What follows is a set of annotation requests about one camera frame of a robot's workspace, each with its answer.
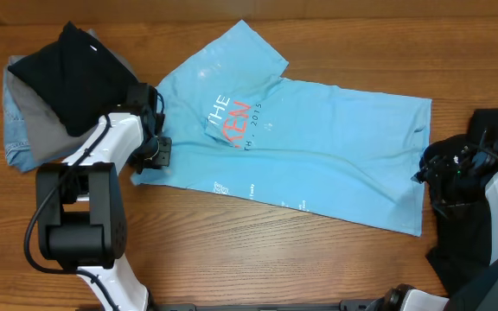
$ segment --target wooden table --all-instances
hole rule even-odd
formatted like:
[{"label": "wooden table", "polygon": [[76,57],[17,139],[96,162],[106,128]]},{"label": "wooden table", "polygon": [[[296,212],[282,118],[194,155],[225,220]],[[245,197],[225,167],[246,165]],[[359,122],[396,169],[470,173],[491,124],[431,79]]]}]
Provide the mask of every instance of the wooden table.
[{"label": "wooden table", "polygon": [[[158,82],[233,22],[81,25]],[[290,62],[285,73],[346,88],[433,98],[431,140],[465,132],[476,108],[498,107],[498,18],[252,22]],[[75,276],[43,275],[22,254],[35,174],[6,165],[1,109],[7,57],[56,40],[61,26],[0,27],[0,310],[73,310],[96,303]],[[335,302],[399,283],[442,295],[425,259],[436,243],[425,205],[415,238],[288,208],[169,187],[121,174],[127,256],[160,303]],[[32,248],[37,250],[36,241]]]}]

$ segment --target folded clothing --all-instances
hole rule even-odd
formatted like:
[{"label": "folded clothing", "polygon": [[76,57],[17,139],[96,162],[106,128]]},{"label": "folded clothing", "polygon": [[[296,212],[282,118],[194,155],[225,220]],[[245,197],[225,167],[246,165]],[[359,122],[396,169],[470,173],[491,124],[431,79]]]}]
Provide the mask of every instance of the folded clothing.
[{"label": "folded clothing", "polygon": [[[87,33],[97,38],[92,29]],[[123,56],[111,53],[135,75]],[[23,57],[10,56],[9,65]],[[51,107],[7,68],[3,73],[3,111],[5,156],[8,164],[21,172],[72,154],[95,129],[79,137],[69,136]]]},{"label": "folded clothing", "polygon": [[70,136],[125,101],[136,77],[96,38],[69,22],[59,40],[9,66],[51,107]]},{"label": "folded clothing", "polygon": [[424,186],[412,182],[431,100],[280,75],[288,62],[244,22],[157,87],[170,166],[133,175],[419,236]]},{"label": "folded clothing", "polygon": [[15,104],[7,87],[7,69],[3,70],[3,146],[7,164],[18,168],[21,172],[41,165],[32,156],[26,134],[26,124],[20,109]]}]

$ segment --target denim fabric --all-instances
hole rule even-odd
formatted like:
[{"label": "denim fabric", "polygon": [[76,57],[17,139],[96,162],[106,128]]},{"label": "denim fabric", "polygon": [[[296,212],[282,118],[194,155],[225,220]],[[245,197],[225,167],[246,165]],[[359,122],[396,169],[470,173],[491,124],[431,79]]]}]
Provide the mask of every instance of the denim fabric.
[{"label": "denim fabric", "polygon": [[3,143],[7,164],[28,172],[41,165],[34,160],[21,111],[16,106],[5,81],[7,68],[3,70]]}]

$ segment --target orange lettering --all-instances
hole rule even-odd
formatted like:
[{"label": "orange lettering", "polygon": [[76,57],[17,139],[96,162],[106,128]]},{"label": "orange lettering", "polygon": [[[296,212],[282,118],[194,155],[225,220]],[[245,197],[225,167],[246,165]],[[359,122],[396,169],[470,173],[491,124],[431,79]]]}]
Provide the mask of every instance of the orange lettering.
[{"label": "orange lettering", "polygon": [[236,105],[240,105],[242,106],[243,108],[237,110],[237,111],[230,111],[230,116],[233,116],[233,117],[244,117],[244,118],[248,118],[249,116],[246,114],[246,111],[248,111],[249,109],[251,109],[251,106],[250,105],[245,105],[239,101],[234,101],[233,102],[234,104]]},{"label": "orange lettering", "polygon": [[[233,143],[234,140],[239,140],[239,139],[242,139],[243,138],[243,134],[245,134],[246,132],[246,126],[247,126],[247,122],[246,121],[243,121],[243,127],[241,129],[239,129],[237,127],[238,125],[238,119],[234,119],[233,120],[233,124],[232,125],[228,125],[228,121],[230,121],[230,118],[227,118],[226,121],[224,122],[224,124],[222,125],[222,134],[224,135],[224,137]],[[230,137],[227,133],[227,130],[235,130],[237,131],[238,133],[241,133],[241,135],[239,136],[234,136],[234,137]]]}]

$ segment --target black fabric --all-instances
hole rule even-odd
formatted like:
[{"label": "black fabric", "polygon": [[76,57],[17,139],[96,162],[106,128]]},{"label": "black fabric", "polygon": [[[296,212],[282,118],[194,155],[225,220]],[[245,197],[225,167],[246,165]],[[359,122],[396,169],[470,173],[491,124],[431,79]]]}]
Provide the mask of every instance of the black fabric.
[{"label": "black fabric", "polygon": [[466,139],[478,144],[486,127],[498,125],[498,109],[478,109],[470,119]]},{"label": "black fabric", "polygon": [[90,130],[137,83],[103,44],[71,22],[57,42],[8,69],[53,109],[70,136]]},{"label": "black fabric", "polygon": [[437,246],[426,258],[449,296],[487,269],[491,260],[491,212],[487,201],[468,208],[461,219],[437,215]]},{"label": "black fabric", "polygon": [[[443,143],[432,145],[425,159],[435,154],[456,155],[466,142],[478,144],[486,127],[498,124],[498,109],[480,109],[470,119],[466,139],[454,136]],[[492,175],[483,176],[484,186]],[[467,208],[459,219],[447,219],[438,213],[437,246],[426,255],[439,280],[453,296],[464,285],[489,267],[491,260],[491,212],[487,200],[480,200]]]}]

